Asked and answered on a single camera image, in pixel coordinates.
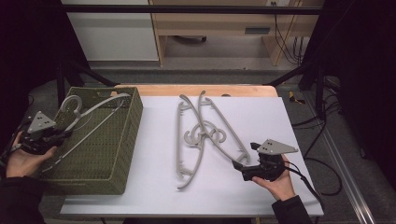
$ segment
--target white tabletop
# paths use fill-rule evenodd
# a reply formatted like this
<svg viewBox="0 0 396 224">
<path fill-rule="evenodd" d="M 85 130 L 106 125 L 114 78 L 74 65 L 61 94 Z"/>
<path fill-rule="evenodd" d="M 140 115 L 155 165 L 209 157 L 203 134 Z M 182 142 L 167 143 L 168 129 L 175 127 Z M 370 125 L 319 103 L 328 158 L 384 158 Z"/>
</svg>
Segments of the white tabletop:
<svg viewBox="0 0 396 224">
<path fill-rule="evenodd" d="M 282 99 L 279 97 L 209 97 L 238 134 L 251 156 L 245 165 L 257 165 L 257 152 L 250 142 L 271 138 L 298 147 Z M 190 97 L 196 104 L 198 97 Z M 79 195 L 65 199 L 61 214 L 90 217 L 263 217 L 274 214 L 275 199 L 266 189 L 244 181 L 241 173 L 209 139 L 204 156 L 191 183 L 182 183 L 176 172 L 177 105 L 176 96 L 143 96 L 141 119 L 126 190 L 122 195 Z M 214 110 L 204 107 L 203 117 L 227 131 Z M 192 111 L 182 117 L 182 128 L 197 121 Z M 237 155 L 229 136 L 223 144 Z M 197 149 L 183 146 L 184 165 L 189 166 Z M 311 182 L 300 151 L 286 155 Z M 311 216 L 322 216 L 318 201 L 300 177 L 291 174 L 295 191 Z"/>
</svg>

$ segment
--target white cabinet door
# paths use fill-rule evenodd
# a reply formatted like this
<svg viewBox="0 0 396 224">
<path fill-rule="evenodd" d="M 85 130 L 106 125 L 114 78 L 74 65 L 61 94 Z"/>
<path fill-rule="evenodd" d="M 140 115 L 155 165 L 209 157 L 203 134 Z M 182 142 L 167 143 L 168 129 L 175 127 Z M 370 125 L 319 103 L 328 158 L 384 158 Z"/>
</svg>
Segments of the white cabinet door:
<svg viewBox="0 0 396 224">
<path fill-rule="evenodd" d="M 148 5 L 147 0 L 62 0 L 64 4 Z M 158 61 L 148 13 L 68 13 L 88 61 Z"/>
</svg>

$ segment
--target person's left hand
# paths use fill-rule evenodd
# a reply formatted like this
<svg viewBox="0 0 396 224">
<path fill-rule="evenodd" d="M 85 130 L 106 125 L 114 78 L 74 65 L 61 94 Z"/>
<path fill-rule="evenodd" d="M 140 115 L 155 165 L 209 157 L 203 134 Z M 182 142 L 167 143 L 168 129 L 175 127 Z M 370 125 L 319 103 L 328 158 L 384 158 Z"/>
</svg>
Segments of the person's left hand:
<svg viewBox="0 0 396 224">
<path fill-rule="evenodd" d="M 21 134 L 22 133 L 18 133 L 13 146 L 16 146 L 20 142 Z M 55 150 L 56 147 L 52 147 L 44 155 L 34 155 L 21 149 L 17 149 L 16 151 L 12 152 L 8 159 L 7 177 L 23 177 L 25 175 L 33 175 L 43 161 L 53 156 Z"/>
</svg>

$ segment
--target table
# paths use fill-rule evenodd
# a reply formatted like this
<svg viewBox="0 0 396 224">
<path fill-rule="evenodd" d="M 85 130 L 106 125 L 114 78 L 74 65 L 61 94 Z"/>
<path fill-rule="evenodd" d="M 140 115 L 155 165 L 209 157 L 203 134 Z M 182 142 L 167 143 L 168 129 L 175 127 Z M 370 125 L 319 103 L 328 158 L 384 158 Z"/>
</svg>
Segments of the table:
<svg viewBox="0 0 396 224">
<path fill-rule="evenodd" d="M 215 95 L 210 96 L 210 99 L 221 109 L 224 117 L 245 143 L 264 141 L 265 136 L 271 136 L 275 140 L 298 147 L 282 99 L 276 97 L 276 90 L 273 87 L 134 86 L 139 89 L 144 110 L 124 194 L 68 196 L 64 201 L 61 214 L 89 217 L 265 217 L 274 215 L 271 204 L 275 200 L 271 193 L 251 181 L 243 181 L 242 175 L 235 171 L 231 162 L 218 151 L 212 150 L 213 146 L 209 142 L 205 143 L 204 156 L 195 178 L 185 189 L 177 189 L 174 151 L 176 138 L 172 133 L 176 129 L 174 127 L 176 126 L 176 111 L 181 99 L 177 96 L 163 96 L 185 93 L 189 95 L 192 102 L 196 102 L 198 98 L 196 95 L 206 90 L 206 96 Z M 251 92 L 255 97 L 245 97 L 247 92 Z M 238 95 L 238 97 L 219 97 L 224 93 Z M 205 118 L 208 113 L 211 113 L 210 110 L 207 111 L 203 110 Z M 229 119 L 235 115 L 240 119 Z M 254 119 L 255 122 L 247 123 L 247 119 Z M 258 158 L 254 150 L 250 150 L 249 155 L 252 163 Z M 290 153 L 288 158 L 297 164 L 302 173 L 311 181 L 301 153 Z M 319 203 L 310 194 L 299 176 L 292 175 L 291 178 L 296 193 L 302 198 L 308 214 L 322 216 L 323 211 Z"/>
</svg>

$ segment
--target hand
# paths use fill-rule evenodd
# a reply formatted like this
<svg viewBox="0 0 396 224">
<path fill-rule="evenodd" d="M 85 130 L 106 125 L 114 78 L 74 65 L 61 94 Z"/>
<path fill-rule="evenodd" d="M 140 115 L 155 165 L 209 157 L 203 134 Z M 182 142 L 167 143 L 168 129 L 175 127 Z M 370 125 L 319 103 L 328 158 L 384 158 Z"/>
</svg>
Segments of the hand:
<svg viewBox="0 0 396 224">
<path fill-rule="evenodd" d="M 289 167 L 288 159 L 284 155 L 282 155 L 282 158 L 283 161 L 285 161 L 285 165 Z M 276 200 L 286 201 L 287 199 L 296 196 L 291 183 L 289 170 L 285 170 L 282 175 L 273 182 L 264 180 L 257 176 L 253 176 L 252 180 L 263 188 L 268 189 Z"/>
<path fill-rule="evenodd" d="M 21 133 L 18 133 L 13 146 L 16 146 L 21 139 Z M 31 176 L 38 169 L 40 164 L 51 158 L 56 147 L 52 147 L 44 155 L 33 155 L 21 149 L 14 151 L 8 159 L 7 177 Z"/>
</svg>

